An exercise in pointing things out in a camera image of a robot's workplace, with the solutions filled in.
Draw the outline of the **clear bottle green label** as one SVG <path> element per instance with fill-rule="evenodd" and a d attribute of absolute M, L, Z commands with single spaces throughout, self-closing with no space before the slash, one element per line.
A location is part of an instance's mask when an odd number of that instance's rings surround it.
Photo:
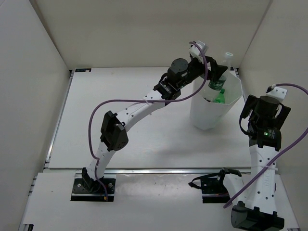
<path fill-rule="evenodd" d="M 227 79 L 224 73 L 230 70 L 232 58 L 233 54 L 226 52 L 224 55 L 223 64 L 217 64 L 217 61 L 214 58 L 206 56 L 207 63 L 210 64 L 210 69 L 208 70 L 208 77 L 204 86 L 203 97 L 207 101 L 213 101 L 220 93 Z"/>

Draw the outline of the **green plastic bottle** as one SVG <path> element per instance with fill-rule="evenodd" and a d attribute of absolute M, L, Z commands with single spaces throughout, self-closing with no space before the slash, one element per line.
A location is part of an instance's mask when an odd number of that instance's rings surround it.
<path fill-rule="evenodd" d="M 215 100 L 213 100 L 214 103 L 222 103 L 224 104 L 225 103 L 225 96 L 224 96 L 224 93 L 225 93 L 225 89 L 222 88 L 220 93 L 218 94 L 218 96 L 216 97 Z"/>

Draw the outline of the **white plastic bin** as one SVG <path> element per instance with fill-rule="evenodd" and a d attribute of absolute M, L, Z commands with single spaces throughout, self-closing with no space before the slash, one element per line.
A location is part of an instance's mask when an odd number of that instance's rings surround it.
<path fill-rule="evenodd" d="M 195 127 L 201 130 L 214 128 L 243 95 L 241 80 L 237 72 L 229 70 L 224 75 L 227 78 L 222 87 L 225 89 L 224 104 L 209 102 L 203 97 L 205 84 L 191 99 L 190 120 Z"/>

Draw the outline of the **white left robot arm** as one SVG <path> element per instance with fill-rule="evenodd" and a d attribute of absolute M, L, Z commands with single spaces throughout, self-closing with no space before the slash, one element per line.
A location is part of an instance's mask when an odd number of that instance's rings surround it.
<path fill-rule="evenodd" d="M 93 151 L 91 130 L 88 130 L 89 149 L 93 161 L 82 169 L 84 188 L 90 193 L 107 192 L 103 184 L 105 169 L 115 152 L 128 144 L 128 131 L 152 112 L 169 103 L 179 102 L 181 89 L 198 77 L 202 77 L 204 81 L 217 81 L 227 70 L 228 66 L 217 64 L 216 60 L 209 56 L 201 59 L 194 57 L 189 62 L 178 58 L 161 76 L 158 84 L 141 100 L 131 100 L 132 105 L 120 112 L 106 112 L 97 152 Z"/>

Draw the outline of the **aluminium table rail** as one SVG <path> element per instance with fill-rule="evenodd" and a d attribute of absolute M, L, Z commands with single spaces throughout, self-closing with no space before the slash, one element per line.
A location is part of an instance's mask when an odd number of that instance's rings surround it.
<path fill-rule="evenodd" d="M 153 169 L 107 169 L 105 174 L 209 174 L 217 173 L 221 168 L 153 168 Z M 43 173 L 76 173 L 81 169 L 45 168 Z"/>

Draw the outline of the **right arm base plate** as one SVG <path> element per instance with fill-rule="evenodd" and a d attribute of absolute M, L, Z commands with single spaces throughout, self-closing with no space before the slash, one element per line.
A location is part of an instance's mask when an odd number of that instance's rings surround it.
<path fill-rule="evenodd" d="M 238 170 L 223 167 L 218 173 L 194 178 L 188 185 L 202 191 L 203 204 L 226 203 L 230 200 L 230 196 L 223 185 L 223 180 L 228 175 L 242 176 Z"/>

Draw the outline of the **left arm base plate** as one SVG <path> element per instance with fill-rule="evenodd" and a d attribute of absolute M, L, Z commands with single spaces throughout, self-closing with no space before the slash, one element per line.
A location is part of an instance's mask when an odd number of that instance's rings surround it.
<path fill-rule="evenodd" d="M 71 201 L 113 202 L 116 189 L 116 177 L 102 178 L 101 182 L 105 185 L 107 197 L 104 187 L 99 182 L 94 182 L 94 187 L 88 189 L 81 177 L 75 178 L 71 192 Z"/>

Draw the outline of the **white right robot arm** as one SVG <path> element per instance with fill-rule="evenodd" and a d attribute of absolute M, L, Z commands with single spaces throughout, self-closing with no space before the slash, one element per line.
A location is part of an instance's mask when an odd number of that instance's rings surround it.
<path fill-rule="evenodd" d="M 244 190 L 246 199 L 236 198 L 231 210 L 231 224 L 244 231 L 280 231 L 284 219 L 275 203 L 276 161 L 282 145 L 281 127 L 291 109 L 272 96 L 249 95 L 240 119 L 248 118 L 252 183 Z"/>

